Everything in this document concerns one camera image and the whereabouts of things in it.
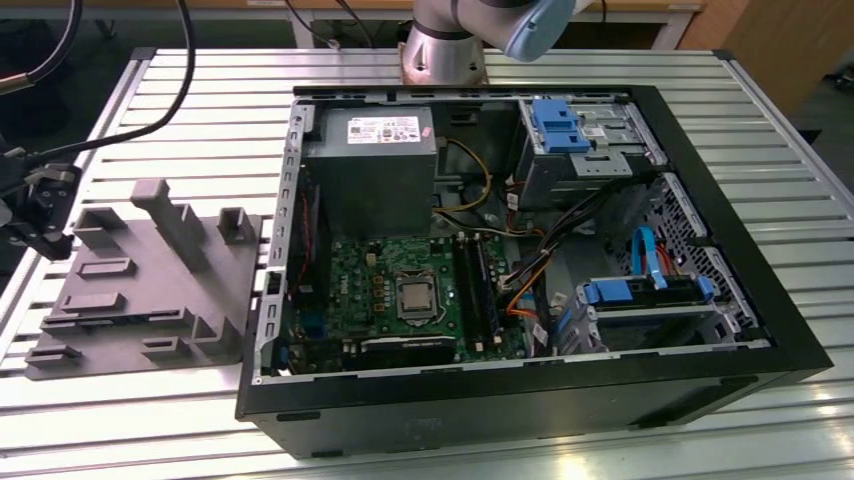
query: cpu socket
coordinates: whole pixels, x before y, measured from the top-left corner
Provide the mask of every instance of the cpu socket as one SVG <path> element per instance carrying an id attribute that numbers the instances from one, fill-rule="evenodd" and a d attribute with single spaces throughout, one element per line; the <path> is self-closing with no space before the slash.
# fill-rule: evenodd
<path id="1" fill-rule="evenodd" d="M 421 271 L 396 275 L 397 318 L 412 327 L 426 325 L 437 316 L 436 277 Z"/>

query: floor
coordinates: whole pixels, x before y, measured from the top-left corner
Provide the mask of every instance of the floor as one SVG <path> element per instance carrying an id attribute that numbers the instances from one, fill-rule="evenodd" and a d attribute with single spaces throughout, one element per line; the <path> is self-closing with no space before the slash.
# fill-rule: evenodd
<path id="1" fill-rule="evenodd" d="M 196 22 L 197 42 L 201 48 L 289 48 L 293 46 L 290 30 L 278 21 L 208 21 Z M 71 74 L 59 85 L 59 93 L 70 111 L 70 121 L 58 133 L 35 138 L 10 138 L 13 144 L 30 150 L 78 141 L 89 129 L 136 46 L 181 48 L 184 44 L 177 22 L 119 22 L 115 37 L 102 40 L 93 22 L 79 29 L 70 53 Z M 360 46 L 358 30 L 337 22 L 334 29 L 326 22 L 314 28 L 324 36 L 334 36 L 344 46 Z M 380 47 L 397 42 L 396 22 L 368 22 Z M 821 129 L 815 150 L 848 188 L 854 189 L 854 92 L 836 91 L 829 82 L 821 83 L 792 117 L 797 128 Z M 0 245 L 0 291 L 14 270 L 22 250 Z"/>

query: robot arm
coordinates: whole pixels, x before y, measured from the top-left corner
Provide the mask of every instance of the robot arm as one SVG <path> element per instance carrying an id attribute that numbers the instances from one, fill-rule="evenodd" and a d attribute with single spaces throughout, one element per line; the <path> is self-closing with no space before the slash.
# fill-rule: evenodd
<path id="1" fill-rule="evenodd" d="M 485 75 L 482 42 L 516 60 L 536 60 L 560 37 L 573 7 L 575 0 L 417 0 L 402 52 L 406 81 L 477 83 Z"/>

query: red wire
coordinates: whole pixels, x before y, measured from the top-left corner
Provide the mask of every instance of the red wire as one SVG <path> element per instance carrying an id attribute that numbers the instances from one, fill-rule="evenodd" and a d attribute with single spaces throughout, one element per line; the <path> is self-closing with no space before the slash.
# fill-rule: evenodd
<path id="1" fill-rule="evenodd" d="M 661 256 L 661 260 L 664 263 L 664 268 L 667 269 L 667 273 L 672 275 L 672 272 L 676 270 L 673 263 L 672 263 L 672 259 L 669 258 L 669 254 L 667 253 L 667 250 L 664 249 L 664 247 L 661 247 L 660 245 L 657 245 L 655 247 L 655 251 L 660 254 Z"/>
<path id="2" fill-rule="evenodd" d="M 518 233 L 525 233 L 525 231 L 524 231 L 524 230 L 516 230 L 516 229 L 513 228 L 513 226 L 512 226 L 512 219 L 513 219 L 514 217 L 516 217 L 516 211 L 514 211 L 514 210 L 509 210 L 509 211 L 506 212 L 506 231 L 508 231 L 509 233 L 516 233 L 516 234 L 518 234 Z M 530 232 L 532 232 L 534 235 L 538 235 L 540 237 L 544 237 L 544 236 L 545 236 L 545 232 L 542 232 L 538 228 L 534 228 L 533 230 L 530 230 Z"/>
<path id="3" fill-rule="evenodd" d="M 301 192 L 302 197 L 302 228 L 305 230 L 305 261 L 302 262 L 302 269 L 298 272 L 298 277 L 296 277 L 296 283 L 293 283 L 293 288 L 290 288 L 289 295 L 293 296 L 296 293 L 296 289 L 298 288 L 298 283 L 302 281 L 302 277 L 305 276 L 305 271 L 308 270 L 308 263 L 310 262 L 310 230 L 308 228 L 308 197 L 305 196 L 305 192 Z"/>
<path id="4" fill-rule="evenodd" d="M 526 308 L 522 308 L 522 309 L 514 309 L 513 308 L 506 313 L 509 313 L 510 315 L 517 315 L 520 317 L 528 317 L 528 318 L 538 319 L 538 315 L 536 315 L 536 312 L 533 310 L 526 309 Z"/>

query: aluminum work table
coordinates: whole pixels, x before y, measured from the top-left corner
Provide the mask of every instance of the aluminum work table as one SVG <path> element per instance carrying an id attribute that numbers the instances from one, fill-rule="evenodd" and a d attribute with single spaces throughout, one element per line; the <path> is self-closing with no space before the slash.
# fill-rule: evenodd
<path id="1" fill-rule="evenodd" d="M 836 366 L 677 428 L 296 461 L 233 420 L 238 365 L 26 380 L 69 268 L 29 251 L 0 301 L 0 477 L 854 478 L 854 199 L 741 68 L 708 52 L 553 52 L 529 65 L 486 57 L 493 84 L 659 87 Z M 182 65 L 180 50 L 130 61 L 93 136 L 162 115 Z M 198 216 L 240 206 L 269 219 L 292 86 L 393 84 L 397 72 L 393 50 L 201 51 L 172 124 L 78 158 L 82 202 L 140 217 L 133 181 L 165 176 Z"/>

